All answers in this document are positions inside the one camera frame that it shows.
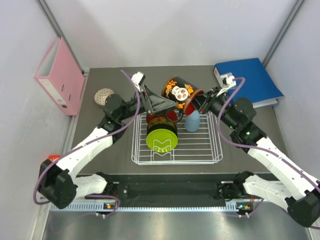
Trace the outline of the black skull mug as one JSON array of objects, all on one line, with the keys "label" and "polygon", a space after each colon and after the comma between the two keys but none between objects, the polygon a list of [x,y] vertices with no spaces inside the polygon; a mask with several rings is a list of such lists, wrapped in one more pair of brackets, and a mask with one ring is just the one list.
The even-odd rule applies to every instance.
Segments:
[{"label": "black skull mug", "polygon": [[174,101],[176,110],[189,116],[196,110],[192,101],[203,93],[204,91],[194,84],[174,75],[165,83],[161,96]]}]

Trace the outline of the patterned small bowl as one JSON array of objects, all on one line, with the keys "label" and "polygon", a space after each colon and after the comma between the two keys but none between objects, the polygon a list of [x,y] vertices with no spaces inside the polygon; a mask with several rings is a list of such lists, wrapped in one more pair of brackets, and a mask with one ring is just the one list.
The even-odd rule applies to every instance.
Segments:
[{"label": "patterned small bowl", "polygon": [[94,95],[94,101],[101,107],[104,107],[108,97],[113,95],[115,92],[110,88],[102,88]]}]

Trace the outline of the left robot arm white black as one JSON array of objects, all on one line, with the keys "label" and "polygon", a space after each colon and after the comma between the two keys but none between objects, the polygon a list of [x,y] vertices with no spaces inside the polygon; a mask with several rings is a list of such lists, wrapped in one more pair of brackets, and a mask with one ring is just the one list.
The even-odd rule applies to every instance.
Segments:
[{"label": "left robot arm white black", "polygon": [[46,159],[39,169],[34,194],[40,193],[48,203],[64,209],[75,199],[98,194],[109,198],[114,191],[111,183],[102,174],[79,177],[79,172],[100,152],[114,145],[142,113],[166,113],[174,110],[174,101],[153,93],[146,84],[136,86],[135,97],[129,101],[113,93],[106,97],[104,117],[93,131],[75,148],[51,161]]}]

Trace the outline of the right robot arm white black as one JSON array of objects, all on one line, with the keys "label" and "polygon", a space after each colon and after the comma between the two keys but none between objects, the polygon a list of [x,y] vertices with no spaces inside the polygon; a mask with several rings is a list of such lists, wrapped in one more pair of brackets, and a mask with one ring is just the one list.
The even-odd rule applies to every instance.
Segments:
[{"label": "right robot arm white black", "polygon": [[216,87],[192,100],[201,113],[211,112],[217,122],[232,129],[225,141],[242,149],[265,166],[280,183],[272,183],[244,171],[234,179],[233,192],[239,198],[254,195],[285,210],[299,225],[313,228],[320,218],[320,181],[297,166],[254,122],[252,102],[220,93]]}]

